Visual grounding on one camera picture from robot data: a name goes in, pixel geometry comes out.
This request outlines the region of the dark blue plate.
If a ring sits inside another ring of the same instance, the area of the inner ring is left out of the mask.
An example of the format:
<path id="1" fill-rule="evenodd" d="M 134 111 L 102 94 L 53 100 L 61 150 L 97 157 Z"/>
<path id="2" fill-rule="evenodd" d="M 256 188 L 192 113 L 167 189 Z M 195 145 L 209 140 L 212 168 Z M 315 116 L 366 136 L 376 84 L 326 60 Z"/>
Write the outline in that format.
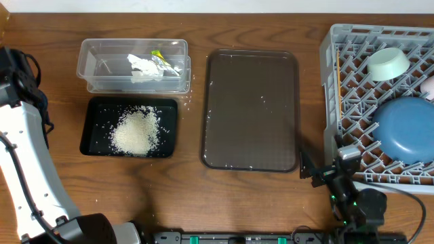
<path id="1" fill-rule="evenodd" d="M 402 97 L 381 105 L 372 121 L 381 151 L 406 165 L 433 161 L 433 104 L 423 98 Z"/>

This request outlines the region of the brown serving tray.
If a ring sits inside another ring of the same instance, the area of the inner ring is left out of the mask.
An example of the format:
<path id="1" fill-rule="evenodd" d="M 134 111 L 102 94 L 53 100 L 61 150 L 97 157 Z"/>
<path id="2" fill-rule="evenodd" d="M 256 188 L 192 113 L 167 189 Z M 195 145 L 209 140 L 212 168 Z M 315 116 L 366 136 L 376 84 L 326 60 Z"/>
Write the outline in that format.
<path id="1" fill-rule="evenodd" d="M 201 162 L 290 173 L 300 163 L 299 69 L 290 52 L 217 49 L 208 57 Z"/>

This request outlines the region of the wooden chopstick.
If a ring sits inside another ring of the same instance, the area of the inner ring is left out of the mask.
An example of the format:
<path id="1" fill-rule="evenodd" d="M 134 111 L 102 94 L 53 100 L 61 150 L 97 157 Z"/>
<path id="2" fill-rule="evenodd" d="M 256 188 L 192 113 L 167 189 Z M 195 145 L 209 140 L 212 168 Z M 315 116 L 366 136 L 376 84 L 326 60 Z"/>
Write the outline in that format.
<path id="1" fill-rule="evenodd" d="M 337 76 L 337 88 L 338 88 L 338 108 L 339 116 L 342 119 L 342 96 L 341 96 L 341 80 L 340 80 L 340 51 L 336 52 L 336 76 Z"/>

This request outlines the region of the mint green bowl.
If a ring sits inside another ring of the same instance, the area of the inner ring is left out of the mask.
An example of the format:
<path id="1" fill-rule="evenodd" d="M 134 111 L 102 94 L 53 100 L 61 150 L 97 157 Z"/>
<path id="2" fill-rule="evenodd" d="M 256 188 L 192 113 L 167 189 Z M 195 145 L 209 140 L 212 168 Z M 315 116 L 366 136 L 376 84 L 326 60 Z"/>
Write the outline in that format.
<path id="1" fill-rule="evenodd" d="M 387 81 L 404 74 L 410 61 L 402 50 L 396 47 L 384 48 L 368 58 L 367 70 L 373 81 Z"/>

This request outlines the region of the pink cup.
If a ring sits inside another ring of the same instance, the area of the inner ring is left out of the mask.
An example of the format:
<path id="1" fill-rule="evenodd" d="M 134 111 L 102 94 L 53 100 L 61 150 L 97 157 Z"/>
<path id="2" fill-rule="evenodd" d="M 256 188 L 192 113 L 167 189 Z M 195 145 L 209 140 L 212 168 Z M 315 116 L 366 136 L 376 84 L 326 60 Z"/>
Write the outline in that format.
<path id="1" fill-rule="evenodd" d="M 434 99 L 434 77 L 429 77 L 420 84 L 420 92 L 425 94 L 429 101 Z"/>

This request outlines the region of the white rice pile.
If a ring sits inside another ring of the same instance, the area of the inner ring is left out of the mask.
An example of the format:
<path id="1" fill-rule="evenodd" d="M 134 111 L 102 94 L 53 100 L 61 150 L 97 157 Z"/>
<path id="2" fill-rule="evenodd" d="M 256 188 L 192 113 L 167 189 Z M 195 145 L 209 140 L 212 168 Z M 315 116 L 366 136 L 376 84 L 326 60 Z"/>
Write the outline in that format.
<path id="1" fill-rule="evenodd" d="M 110 132 L 114 153 L 145 157 L 159 145 L 159 117 L 154 106 L 134 106 L 120 116 Z"/>

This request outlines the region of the yellow green snack wrapper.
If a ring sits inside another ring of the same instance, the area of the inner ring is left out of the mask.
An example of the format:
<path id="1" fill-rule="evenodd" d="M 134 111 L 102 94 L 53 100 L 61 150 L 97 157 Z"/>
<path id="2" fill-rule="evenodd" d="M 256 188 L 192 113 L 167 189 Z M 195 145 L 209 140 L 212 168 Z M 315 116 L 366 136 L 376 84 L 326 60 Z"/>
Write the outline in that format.
<path id="1" fill-rule="evenodd" d="M 171 75 L 179 76 L 180 73 L 172 67 L 172 65 L 165 60 L 159 50 L 153 50 L 151 52 L 151 59 L 157 65 L 157 67 L 161 70 L 167 71 Z"/>

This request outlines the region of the white tissue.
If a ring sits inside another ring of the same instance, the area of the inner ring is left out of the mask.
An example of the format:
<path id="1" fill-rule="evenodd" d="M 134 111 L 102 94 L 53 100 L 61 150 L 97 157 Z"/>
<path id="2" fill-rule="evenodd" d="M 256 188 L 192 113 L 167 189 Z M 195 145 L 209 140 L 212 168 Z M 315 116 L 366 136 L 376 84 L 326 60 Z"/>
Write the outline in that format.
<path id="1" fill-rule="evenodd" d="M 152 60 L 142 59 L 132 54 L 129 54 L 127 59 L 132 66 L 132 83 L 162 80 L 164 70 Z"/>

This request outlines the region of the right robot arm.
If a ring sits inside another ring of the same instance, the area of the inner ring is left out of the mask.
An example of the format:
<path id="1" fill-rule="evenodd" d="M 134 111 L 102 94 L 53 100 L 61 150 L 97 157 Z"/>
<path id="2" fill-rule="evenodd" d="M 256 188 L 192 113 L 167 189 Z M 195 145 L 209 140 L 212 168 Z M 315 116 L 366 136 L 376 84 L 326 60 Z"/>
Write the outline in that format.
<path id="1" fill-rule="evenodd" d="M 361 152 L 356 146 L 338 149 L 331 165 L 315 167 L 305 152 L 300 153 L 302 177 L 310 178 L 312 187 L 327 186 L 332 212 L 343 227 L 329 235 L 335 243 L 379 242 L 377 228 L 384 224 L 387 197 L 373 188 L 358 190 L 353 181 L 361 164 Z"/>

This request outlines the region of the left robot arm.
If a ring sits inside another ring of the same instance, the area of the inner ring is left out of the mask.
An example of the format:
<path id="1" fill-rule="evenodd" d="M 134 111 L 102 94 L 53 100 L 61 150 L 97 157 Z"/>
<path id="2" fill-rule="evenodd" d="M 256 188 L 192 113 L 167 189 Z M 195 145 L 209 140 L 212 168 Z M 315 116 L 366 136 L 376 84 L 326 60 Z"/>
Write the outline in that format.
<path id="1" fill-rule="evenodd" d="M 82 215 L 65 191 L 49 152 L 53 130 L 36 59 L 1 48 L 1 171 L 22 243 L 145 243 L 133 222 L 112 225 L 101 213 Z"/>

